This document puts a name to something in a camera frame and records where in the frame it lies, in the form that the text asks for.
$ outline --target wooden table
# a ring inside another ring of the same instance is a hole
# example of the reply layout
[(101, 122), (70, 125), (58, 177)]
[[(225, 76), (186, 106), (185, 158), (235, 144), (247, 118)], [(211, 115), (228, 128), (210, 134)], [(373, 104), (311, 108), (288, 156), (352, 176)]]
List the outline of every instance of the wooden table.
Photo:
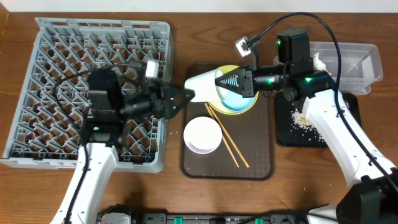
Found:
[[(36, 33), (34, 17), (167, 21), (175, 40), (173, 81), (182, 84), (194, 62), (242, 62), (234, 42), (259, 33), (282, 14), (12, 13), (0, 41), (0, 152), (4, 150)], [(363, 129), (386, 157), (398, 164), (398, 14), (319, 14), (339, 42), (379, 47), (384, 78), (359, 96)], [(277, 55), (276, 33), (301, 27), (313, 41), (331, 41), (315, 20), (293, 17), (262, 40), (261, 60)], [(164, 170), (159, 174), (114, 173), (101, 208), (123, 203), (180, 213), (258, 213), (338, 203), (347, 192), (329, 149), (276, 146), (276, 172), (263, 182), (200, 180), (179, 168), (181, 113), (170, 120)], [(0, 223), (48, 223), (57, 211), (73, 170), (12, 169), (0, 165)]]

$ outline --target yellow plate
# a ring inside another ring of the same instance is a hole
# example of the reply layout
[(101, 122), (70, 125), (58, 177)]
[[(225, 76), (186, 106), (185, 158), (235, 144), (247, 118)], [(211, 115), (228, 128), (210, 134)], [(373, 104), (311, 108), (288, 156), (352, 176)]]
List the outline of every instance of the yellow plate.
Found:
[[(223, 74), (225, 74), (225, 73), (228, 73), (238, 67), (239, 66), (237, 66), (237, 65), (224, 65), (224, 66), (219, 67), (218, 69)], [(214, 110), (217, 110), (220, 113), (227, 114), (227, 115), (237, 115), (237, 114), (241, 114), (241, 113), (244, 113), (244, 112), (250, 110), (250, 108), (252, 108), (253, 105), (256, 103), (258, 97), (259, 97), (259, 93), (257, 92), (257, 94), (254, 96), (253, 103), (249, 107), (247, 107), (245, 110), (242, 110), (242, 111), (231, 111), (230, 109), (226, 108), (220, 101), (209, 102), (209, 105)]]

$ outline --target gray dish rack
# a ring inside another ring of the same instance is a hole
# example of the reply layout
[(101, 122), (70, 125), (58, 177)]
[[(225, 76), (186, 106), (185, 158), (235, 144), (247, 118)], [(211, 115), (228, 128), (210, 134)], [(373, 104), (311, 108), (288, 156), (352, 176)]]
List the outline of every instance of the gray dish rack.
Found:
[[(130, 60), (159, 61), (158, 78), (170, 81), (174, 42), (166, 22), (36, 18), (40, 27), (6, 148), (0, 162), (11, 167), (74, 168), (77, 131), (62, 116), (51, 95), (56, 80), (84, 70)], [(131, 68), (114, 68), (135, 77)], [(123, 94), (134, 88), (122, 83)], [(57, 97), (76, 121), (83, 120), (88, 84), (83, 77), (59, 86)], [(164, 168), (167, 120), (129, 121), (130, 133), (116, 171), (160, 172)]]

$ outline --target chopsticks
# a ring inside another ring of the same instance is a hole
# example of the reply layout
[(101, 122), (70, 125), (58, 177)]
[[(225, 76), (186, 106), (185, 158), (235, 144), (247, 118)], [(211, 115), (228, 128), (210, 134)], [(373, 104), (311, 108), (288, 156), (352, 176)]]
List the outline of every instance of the chopsticks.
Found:
[[(232, 145), (234, 146), (236, 152), (239, 154), (240, 158), (242, 159), (242, 161), (244, 162), (244, 164), (246, 165), (246, 167), (249, 168), (250, 166), (249, 166), (248, 162), (244, 159), (244, 157), (243, 157), (241, 151), (238, 149), (238, 147), (236, 146), (235, 142), (232, 140), (231, 136), (228, 134), (227, 130), (224, 128), (223, 123), (220, 121), (220, 119), (218, 119), (216, 113), (213, 111), (213, 109), (212, 109), (207, 103), (205, 103), (205, 106), (206, 106), (206, 109), (207, 109), (207, 111), (209, 112), (211, 118), (215, 119), (215, 120), (218, 122), (218, 124), (219, 124), (219, 125), (221, 126), (221, 128), (223, 129), (223, 131), (224, 131), (225, 135), (228, 137), (229, 141), (231, 141), (231, 143), (232, 143)], [(231, 154), (232, 158), (234, 159), (236, 165), (239, 167), (239, 165), (238, 165), (238, 163), (236, 162), (236, 159), (235, 159), (235, 157), (234, 157), (234, 155), (233, 155), (231, 149), (229, 148), (228, 143), (226, 142), (226, 139), (224, 138), (224, 135), (223, 135), (223, 141), (224, 141), (224, 143), (225, 143), (225, 145), (226, 145), (226, 147), (227, 147), (229, 153)]]
[[(213, 116), (213, 113), (210, 110), (210, 107), (207, 105), (207, 103), (205, 103), (205, 106), (206, 106), (207, 112), (209, 112), (211, 118), (213, 118), (213, 120), (216, 120), (215, 117)], [(236, 166), (239, 167), (239, 164), (238, 164), (238, 162), (236, 162), (234, 154), (232, 153), (232, 150), (229, 147), (228, 142), (226, 141), (226, 139), (224, 137), (224, 134), (222, 135), (222, 137), (223, 137), (223, 142), (225, 143), (226, 148), (228, 149), (229, 153), (231, 154), (232, 159), (234, 159)]]

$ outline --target black tray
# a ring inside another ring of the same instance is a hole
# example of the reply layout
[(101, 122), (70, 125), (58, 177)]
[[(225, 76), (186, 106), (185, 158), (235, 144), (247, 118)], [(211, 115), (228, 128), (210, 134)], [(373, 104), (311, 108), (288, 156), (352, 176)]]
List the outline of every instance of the black tray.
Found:
[[(221, 63), (195, 63), (187, 78), (216, 69)], [(239, 164), (236, 167), (224, 142), (209, 154), (196, 154), (189, 150), (182, 138), (181, 170), (191, 178), (266, 180), (275, 170), (275, 134), (273, 122), (273, 96), (259, 94), (256, 104), (239, 115), (225, 115), (216, 111), (229, 135), (250, 165), (247, 168), (232, 144), (231, 150)], [(183, 127), (193, 118), (209, 116), (204, 103), (189, 103), (184, 109)]]
[[(343, 93), (343, 99), (348, 103), (349, 111), (355, 120), (362, 126), (358, 99), (351, 93)], [(275, 122), (277, 142), (282, 146), (328, 147), (325, 140), (319, 138), (316, 128), (308, 131), (294, 124), (291, 115), (294, 110), (295, 106), (284, 98), (282, 92), (276, 94)]]

